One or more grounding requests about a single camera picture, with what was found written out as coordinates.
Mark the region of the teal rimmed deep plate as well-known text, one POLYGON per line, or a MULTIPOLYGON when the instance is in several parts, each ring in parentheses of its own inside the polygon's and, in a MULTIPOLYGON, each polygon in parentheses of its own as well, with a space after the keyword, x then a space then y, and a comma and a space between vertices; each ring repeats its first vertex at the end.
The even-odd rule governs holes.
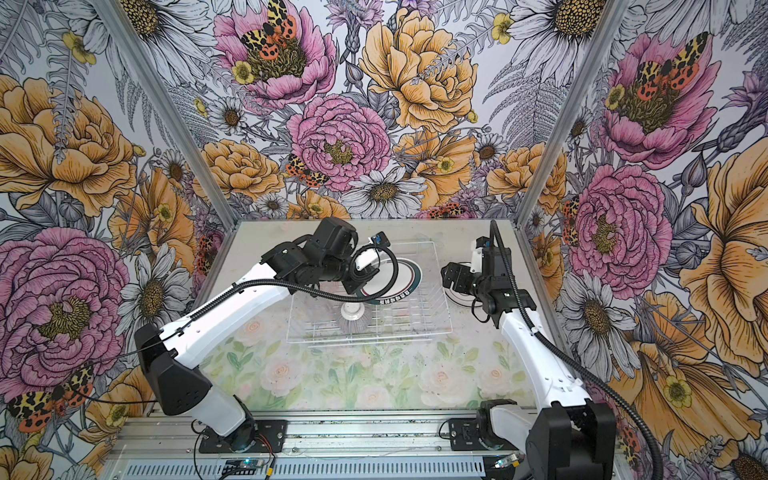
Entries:
POLYGON ((471 294, 459 293, 447 288, 445 294, 449 300, 460 307, 471 308, 475 302, 475 297, 471 294))

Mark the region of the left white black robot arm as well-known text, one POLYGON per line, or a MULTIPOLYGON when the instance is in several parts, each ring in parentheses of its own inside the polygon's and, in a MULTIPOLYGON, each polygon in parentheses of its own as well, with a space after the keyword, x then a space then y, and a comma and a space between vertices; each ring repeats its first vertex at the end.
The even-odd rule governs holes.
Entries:
POLYGON ((233 452, 251 449, 259 435, 250 410, 215 386, 201 362, 248 320, 296 292, 341 303, 382 297, 392 281, 372 294, 361 290, 379 273, 381 256, 397 263, 390 246, 383 232, 360 245, 353 225, 325 218, 313 233, 268 250, 240 280, 191 313, 162 327, 141 327, 134 334, 137 356, 162 412, 192 417, 233 452))

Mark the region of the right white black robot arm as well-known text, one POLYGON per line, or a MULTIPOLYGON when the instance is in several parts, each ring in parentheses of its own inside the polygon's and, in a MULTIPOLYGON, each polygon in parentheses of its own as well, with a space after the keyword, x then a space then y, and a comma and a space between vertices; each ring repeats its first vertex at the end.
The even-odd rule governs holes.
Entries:
POLYGON ((533 387, 534 406, 508 399, 481 403, 473 420, 448 422, 455 451, 494 452, 487 473, 513 479, 610 479, 616 419, 546 345, 537 304, 512 286, 511 252, 489 237, 475 241, 470 263, 441 270, 448 290, 480 304, 513 346, 533 387))

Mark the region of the purple striped bowl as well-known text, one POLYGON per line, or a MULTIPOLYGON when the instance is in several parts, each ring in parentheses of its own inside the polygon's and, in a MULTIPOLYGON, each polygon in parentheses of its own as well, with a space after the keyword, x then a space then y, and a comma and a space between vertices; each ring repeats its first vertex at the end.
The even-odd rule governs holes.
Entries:
POLYGON ((371 323, 371 312, 363 303, 342 303, 336 324, 342 333, 364 332, 371 323))

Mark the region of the green circuit board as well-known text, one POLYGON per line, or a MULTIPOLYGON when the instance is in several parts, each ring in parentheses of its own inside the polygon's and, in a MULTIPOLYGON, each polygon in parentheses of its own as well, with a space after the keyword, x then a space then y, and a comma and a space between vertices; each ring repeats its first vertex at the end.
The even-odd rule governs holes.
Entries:
POLYGON ((253 475, 260 468, 259 461, 252 461, 251 459, 245 459, 235 462, 234 464, 227 463, 222 471, 221 478, 227 478, 233 475, 253 475))

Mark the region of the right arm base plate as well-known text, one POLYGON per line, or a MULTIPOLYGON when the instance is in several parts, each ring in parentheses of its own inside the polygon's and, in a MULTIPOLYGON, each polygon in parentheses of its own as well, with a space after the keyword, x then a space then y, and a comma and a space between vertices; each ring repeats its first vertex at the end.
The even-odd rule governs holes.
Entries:
POLYGON ((452 451, 501 451, 525 449, 532 422, 513 417, 450 418, 440 427, 452 451))

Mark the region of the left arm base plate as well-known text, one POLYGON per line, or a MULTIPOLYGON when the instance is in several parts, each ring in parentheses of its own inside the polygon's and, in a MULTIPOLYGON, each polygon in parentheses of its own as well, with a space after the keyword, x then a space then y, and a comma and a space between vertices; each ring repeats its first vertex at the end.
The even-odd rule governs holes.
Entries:
POLYGON ((247 419, 226 436, 206 427, 198 451, 202 454, 280 453, 287 426, 286 420, 247 419))

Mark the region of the aluminium front rail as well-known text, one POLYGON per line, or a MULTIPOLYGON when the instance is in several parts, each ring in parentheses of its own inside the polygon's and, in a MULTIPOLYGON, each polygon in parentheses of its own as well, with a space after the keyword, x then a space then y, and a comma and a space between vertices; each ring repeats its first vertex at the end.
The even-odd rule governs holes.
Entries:
POLYGON ((489 475, 494 452, 452 451, 440 436, 468 410, 259 412, 286 420, 280 453, 202 454, 202 427, 187 417, 132 420, 107 457, 102 479, 222 479, 227 463, 259 461, 253 475, 224 479, 509 479, 489 475))

